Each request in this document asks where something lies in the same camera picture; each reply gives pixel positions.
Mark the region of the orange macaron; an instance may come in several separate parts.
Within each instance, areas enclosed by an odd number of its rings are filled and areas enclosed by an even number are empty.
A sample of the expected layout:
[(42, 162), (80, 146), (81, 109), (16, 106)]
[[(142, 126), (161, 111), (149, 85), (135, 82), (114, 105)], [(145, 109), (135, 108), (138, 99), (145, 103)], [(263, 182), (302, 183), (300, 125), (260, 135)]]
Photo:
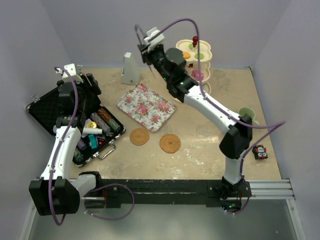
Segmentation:
[(187, 51), (185, 51), (184, 53), (183, 53), (183, 57), (184, 57), (184, 59), (189, 59), (190, 58), (190, 53), (189, 52), (187, 52)]

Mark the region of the pink cake slice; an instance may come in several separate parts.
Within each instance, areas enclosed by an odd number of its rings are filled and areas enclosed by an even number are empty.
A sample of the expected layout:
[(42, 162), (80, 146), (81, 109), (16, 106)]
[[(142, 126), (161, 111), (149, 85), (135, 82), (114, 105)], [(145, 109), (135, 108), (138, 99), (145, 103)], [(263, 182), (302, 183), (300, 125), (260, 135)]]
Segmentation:
[(198, 70), (193, 70), (191, 76), (198, 82), (204, 79), (204, 74), (200, 73)]

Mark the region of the woven coaster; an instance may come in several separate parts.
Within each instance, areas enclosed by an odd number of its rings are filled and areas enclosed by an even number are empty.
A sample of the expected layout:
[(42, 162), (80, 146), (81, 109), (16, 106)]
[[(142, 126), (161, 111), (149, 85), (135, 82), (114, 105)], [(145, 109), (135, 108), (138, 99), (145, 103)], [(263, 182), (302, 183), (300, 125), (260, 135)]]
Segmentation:
[(146, 129), (136, 128), (130, 133), (129, 139), (132, 144), (142, 146), (150, 139), (150, 136)]
[(173, 133), (167, 133), (161, 137), (159, 146), (165, 153), (173, 154), (180, 149), (181, 139)]

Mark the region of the green cup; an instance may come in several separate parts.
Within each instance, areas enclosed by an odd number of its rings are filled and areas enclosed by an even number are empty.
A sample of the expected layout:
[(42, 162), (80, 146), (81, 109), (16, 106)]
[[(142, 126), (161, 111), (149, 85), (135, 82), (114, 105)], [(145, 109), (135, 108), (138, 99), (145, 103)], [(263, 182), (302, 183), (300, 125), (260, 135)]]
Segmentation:
[(256, 120), (256, 113), (250, 107), (242, 107), (238, 110), (238, 114), (243, 117), (244, 115), (248, 115), (252, 119), (252, 124), (258, 126), (260, 123)]

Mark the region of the metal tongs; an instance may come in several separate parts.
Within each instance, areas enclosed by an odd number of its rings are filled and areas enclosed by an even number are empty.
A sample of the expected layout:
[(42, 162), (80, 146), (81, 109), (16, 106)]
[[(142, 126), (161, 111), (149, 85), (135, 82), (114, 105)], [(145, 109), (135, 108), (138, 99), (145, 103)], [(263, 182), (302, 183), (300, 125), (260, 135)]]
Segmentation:
[(142, 62), (148, 66), (150, 72), (152, 73), (153, 77), (155, 78), (156, 76), (152, 71), (151, 63), (150, 63), (148, 56), (147, 56), (148, 55), (148, 46), (144, 42), (144, 39), (147, 35), (143, 32), (143, 30), (139, 24), (136, 24), (134, 26), (134, 30), (135, 30), (135, 34), (136, 34), (138, 42), (139, 42), (137, 47), (138, 47), (138, 50), (140, 51)]

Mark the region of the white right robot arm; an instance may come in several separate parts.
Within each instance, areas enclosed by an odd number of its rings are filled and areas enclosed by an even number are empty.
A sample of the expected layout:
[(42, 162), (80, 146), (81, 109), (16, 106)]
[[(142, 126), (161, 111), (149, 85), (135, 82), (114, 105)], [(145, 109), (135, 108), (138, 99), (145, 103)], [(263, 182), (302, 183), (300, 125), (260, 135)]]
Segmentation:
[(141, 43), (137, 47), (143, 63), (152, 65), (164, 79), (169, 94), (199, 111), (223, 133), (219, 144), (225, 156), (222, 189), (227, 196), (235, 196), (241, 190), (241, 157), (253, 138), (253, 131), (248, 127), (252, 119), (238, 116), (207, 93), (202, 93), (198, 82), (185, 70), (186, 60), (181, 50), (164, 50), (162, 44), (152, 50)]

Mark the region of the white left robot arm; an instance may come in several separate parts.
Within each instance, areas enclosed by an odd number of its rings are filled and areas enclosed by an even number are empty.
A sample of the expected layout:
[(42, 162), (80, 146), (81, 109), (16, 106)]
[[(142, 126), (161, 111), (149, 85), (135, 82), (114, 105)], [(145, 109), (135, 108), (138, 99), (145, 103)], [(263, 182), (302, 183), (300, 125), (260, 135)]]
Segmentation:
[(93, 92), (82, 74), (62, 75), (64, 78), (53, 92), (57, 97), (53, 100), (57, 106), (54, 146), (39, 179), (29, 184), (29, 193), (41, 216), (75, 214), (82, 197), (87, 193), (99, 196), (104, 190), (96, 171), (84, 172), (70, 181), (70, 167), (87, 120), (86, 104)]

